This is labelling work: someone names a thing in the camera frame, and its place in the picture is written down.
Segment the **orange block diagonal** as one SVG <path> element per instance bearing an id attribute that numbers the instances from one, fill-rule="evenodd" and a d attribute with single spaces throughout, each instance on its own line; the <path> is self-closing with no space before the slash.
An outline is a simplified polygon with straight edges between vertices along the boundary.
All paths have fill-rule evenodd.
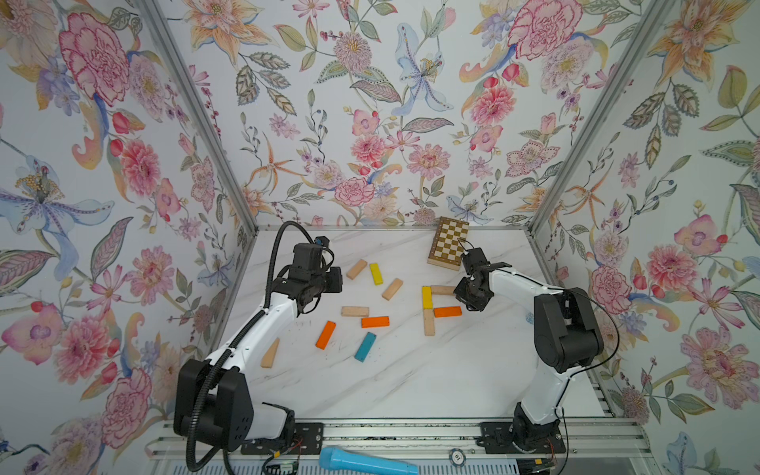
<path id="1" fill-rule="evenodd" d="M 329 344 L 334 331 L 336 330 L 336 323 L 333 321 L 326 322 L 318 340 L 316 341 L 316 348 L 319 350 L 324 350 L 327 345 Z"/>

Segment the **natural wood block diagonal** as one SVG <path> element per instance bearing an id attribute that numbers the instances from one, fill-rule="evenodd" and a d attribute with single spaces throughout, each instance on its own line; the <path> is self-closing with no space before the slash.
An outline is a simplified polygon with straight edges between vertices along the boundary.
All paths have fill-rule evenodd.
<path id="1" fill-rule="evenodd" d="M 389 286 L 385 289 L 385 291 L 382 293 L 382 298 L 386 301 L 391 301 L 395 295 L 399 292 L 399 290 L 404 285 L 404 281 L 400 278 L 395 278 Z"/>

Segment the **aluminium left corner post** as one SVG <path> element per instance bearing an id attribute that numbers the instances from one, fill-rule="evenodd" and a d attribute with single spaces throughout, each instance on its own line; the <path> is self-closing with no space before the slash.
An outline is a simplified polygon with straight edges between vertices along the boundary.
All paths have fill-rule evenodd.
<path id="1" fill-rule="evenodd" d="M 214 128 L 212 119 L 205 112 L 204 101 L 191 77 L 188 65 L 184 61 L 178 45 L 172 36 L 166 17 L 157 1 L 137 0 L 136 6 L 144 17 L 152 39 L 158 50 L 165 55 L 169 73 L 177 85 L 178 91 L 187 104 L 187 112 L 197 127 L 198 133 L 207 146 L 210 158 L 221 173 L 223 184 L 227 187 L 237 216 L 247 232 L 255 238 L 258 234 L 257 223 L 249 211 L 247 201 L 243 197 L 241 186 L 237 183 L 229 160 L 225 154 L 223 143 Z"/>

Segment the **teal block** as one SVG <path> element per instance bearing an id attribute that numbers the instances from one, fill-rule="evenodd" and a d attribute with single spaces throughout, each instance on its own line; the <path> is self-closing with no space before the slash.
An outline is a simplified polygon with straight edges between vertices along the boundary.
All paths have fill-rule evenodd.
<path id="1" fill-rule="evenodd" d="M 356 350 L 356 353 L 354 354 L 354 359 L 359 362 L 364 362 L 366 358 L 368 357 L 368 354 L 370 353 L 370 350 L 372 349 L 372 346 L 374 346 L 376 342 L 376 334 L 373 334 L 373 332 L 368 332 L 364 339 L 362 340 L 358 350 Z"/>

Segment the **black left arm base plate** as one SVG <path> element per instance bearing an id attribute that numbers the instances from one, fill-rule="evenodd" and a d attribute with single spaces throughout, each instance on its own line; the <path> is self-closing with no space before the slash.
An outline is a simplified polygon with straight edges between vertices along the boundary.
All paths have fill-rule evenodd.
<path id="1" fill-rule="evenodd" d="M 244 443 L 239 450 L 242 455 L 269 456 L 279 452 L 295 455 L 319 455 L 324 441 L 323 423 L 299 423 L 287 427 L 278 439 L 256 439 Z"/>

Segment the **blue microphone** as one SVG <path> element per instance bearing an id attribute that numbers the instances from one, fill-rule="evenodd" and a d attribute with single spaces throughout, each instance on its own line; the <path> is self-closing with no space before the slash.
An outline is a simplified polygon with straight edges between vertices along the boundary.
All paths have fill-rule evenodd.
<path id="1" fill-rule="evenodd" d="M 320 454 L 319 464 L 325 470 L 346 470 L 375 475 L 418 475 L 420 473 L 416 465 L 348 452 L 336 447 L 324 448 Z"/>

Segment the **orange block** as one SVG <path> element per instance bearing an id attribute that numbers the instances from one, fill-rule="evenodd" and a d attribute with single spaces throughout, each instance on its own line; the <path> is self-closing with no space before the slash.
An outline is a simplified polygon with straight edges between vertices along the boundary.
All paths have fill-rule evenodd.
<path id="1" fill-rule="evenodd" d="M 368 318 L 363 318 L 361 320 L 361 327 L 363 329 L 387 328 L 389 326 L 390 326 L 390 318 L 387 316 L 368 317 Z"/>
<path id="2" fill-rule="evenodd" d="M 433 309 L 433 315 L 439 319 L 461 317 L 463 310 L 459 306 L 439 307 Z"/>

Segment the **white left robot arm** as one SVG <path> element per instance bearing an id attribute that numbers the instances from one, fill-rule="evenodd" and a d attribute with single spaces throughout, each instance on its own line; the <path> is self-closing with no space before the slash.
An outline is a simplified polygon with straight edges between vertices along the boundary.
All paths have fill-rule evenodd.
<path id="1" fill-rule="evenodd" d="M 219 452 L 263 441 L 292 445 L 295 413 L 251 396 L 245 372 L 298 317 L 325 294 L 342 292 L 342 271 L 327 237 L 309 237 L 293 249 L 281 271 L 268 269 L 262 303 L 251 318 L 203 360 L 192 359 L 178 376 L 173 430 L 186 439 L 186 457 L 201 465 Z"/>

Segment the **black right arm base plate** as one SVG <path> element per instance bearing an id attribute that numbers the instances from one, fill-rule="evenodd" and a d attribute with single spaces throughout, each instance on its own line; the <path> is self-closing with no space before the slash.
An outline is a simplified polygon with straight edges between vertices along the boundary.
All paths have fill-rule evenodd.
<path id="1" fill-rule="evenodd" d="M 509 422 L 481 423 L 475 443 L 487 454 L 564 454 L 567 448 L 560 431 L 561 422 L 562 419 L 551 411 L 548 423 L 536 424 L 524 405 L 518 403 Z"/>

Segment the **natural wood block top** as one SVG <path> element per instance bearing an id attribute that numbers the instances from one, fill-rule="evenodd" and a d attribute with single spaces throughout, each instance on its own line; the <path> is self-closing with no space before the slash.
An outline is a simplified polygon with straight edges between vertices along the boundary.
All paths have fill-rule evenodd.
<path id="1" fill-rule="evenodd" d="M 455 291 L 454 286 L 443 286 L 443 285 L 431 286 L 431 294 L 433 295 L 452 296 L 454 294 L 454 291 Z"/>

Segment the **yellow block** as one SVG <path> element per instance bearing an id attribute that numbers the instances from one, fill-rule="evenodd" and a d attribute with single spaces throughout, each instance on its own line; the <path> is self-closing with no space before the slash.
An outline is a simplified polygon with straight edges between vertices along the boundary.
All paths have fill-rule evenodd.
<path id="1" fill-rule="evenodd" d="M 377 263 L 371 263 L 369 267 L 373 283 L 376 286 L 382 285 L 384 283 L 384 280 L 379 265 Z"/>
<path id="2" fill-rule="evenodd" d="M 422 288 L 422 301 L 424 310 L 433 310 L 433 289 L 429 286 Z"/>

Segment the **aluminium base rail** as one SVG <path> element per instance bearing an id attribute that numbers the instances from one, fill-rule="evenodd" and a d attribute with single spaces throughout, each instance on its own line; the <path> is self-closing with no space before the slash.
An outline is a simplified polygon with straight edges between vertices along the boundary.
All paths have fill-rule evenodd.
<path id="1" fill-rule="evenodd" d="M 650 455 L 643 430 L 630 419 L 573 418 L 560 421 L 558 435 L 536 448 L 518 449 L 507 419 L 330 419 L 301 420 L 292 456 L 315 458 L 336 447 L 402 460 L 446 459 L 453 449 L 468 460 L 497 456 L 530 458 L 639 458 Z"/>

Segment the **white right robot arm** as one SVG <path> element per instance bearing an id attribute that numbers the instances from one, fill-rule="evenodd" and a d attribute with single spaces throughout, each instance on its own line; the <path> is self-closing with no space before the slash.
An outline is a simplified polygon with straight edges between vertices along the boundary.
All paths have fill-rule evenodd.
<path id="1" fill-rule="evenodd" d="M 516 405 L 512 443 L 532 452 L 559 434 L 564 399 L 572 378 L 592 367 L 604 342 L 592 299 L 579 289 L 540 282 L 504 262 L 488 261 L 483 249 L 462 254 L 466 276 L 454 289 L 471 312 L 482 312 L 492 298 L 505 297 L 534 316 L 534 350 L 540 367 Z"/>

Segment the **aluminium right corner post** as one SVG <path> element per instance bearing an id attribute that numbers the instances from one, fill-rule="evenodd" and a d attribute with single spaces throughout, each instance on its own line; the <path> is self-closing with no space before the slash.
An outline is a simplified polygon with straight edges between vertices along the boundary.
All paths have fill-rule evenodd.
<path id="1" fill-rule="evenodd" d="M 612 75 L 608 85 L 603 89 L 602 94 L 591 109 L 588 123 L 581 129 L 577 141 L 570 148 L 570 152 L 559 170 L 558 176 L 548 189 L 540 209 L 534 214 L 530 225 L 526 228 L 530 237 L 536 238 L 542 228 L 548 225 L 550 215 L 558 204 L 564 189 L 583 160 L 589 146 L 603 129 L 605 120 L 611 114 L 615 104 L 623 96 L 623 91 L 629 84 L 631 75 L 644 58 L 645 50 L 654 39 L 655 33 L 670 10 L 671 8 L 665 0 L 655 0 L 648 4 L 639 21 L 639 26 L 633 32 L 629 44 L 623 51 L 619 60 L 619 68 Z"/>

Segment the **aluminium corner post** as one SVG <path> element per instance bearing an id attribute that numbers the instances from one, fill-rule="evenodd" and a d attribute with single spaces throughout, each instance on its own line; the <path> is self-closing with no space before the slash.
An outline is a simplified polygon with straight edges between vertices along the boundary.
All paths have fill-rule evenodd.
<path id="1" fill-rule="evenodd" d="M 249 211 L 247 201 L 243 197 L 241 186 L 237 183 L 229 160 L 225 154 L 223 143 L 214 128 L 212 119 L 205 112 L 204 101 L 191 77 L 188 65 L 184 61 L 178 45 L 172 36 L 166 17 L 157 1 L 137 0 L 136 6 L 144 17 L 152 39 L 158 50 L 165 55 L 169 73 L 177 85 L 178 91 L 187 104 L 187 112 L 197 127 L 198 133 L 207 146 L 210 158 L 221 173 L 223 184 L 227 187 L 237 216 L 247 232 L 255 238 L 258 234 L 257 223 Z"/>
<path id="2" fill-rule="evenodd" d="M 589 146 L 603 129 L 605 120 L 611 114 L 615 104 L 623 96 L 623 91 L 629 84 L 631 75 L 644 58 L 645 50 L 654 39 L 655 33 L 670 10 L 671 8 L 665 0 L 655 0 L 648 4 L 639 21 L 639 26 L 633 32 L 629 44 L 623 51 L 619 60 L 619 68 L 612 75 L 608 85 L 603 89 L 602 94 L 591 109 L 588 123 L 581 129 L 577 141 L 570 148 L 570 152 L 559 170 L 558 176 L 548 189 L 540 209 L 534 214 L 530 225 L 526 228 L 530 237 L 536 238 L 542 228 L 548 225 L 550 215 L 558 204 L 564 189 L 583 160 Z"/>

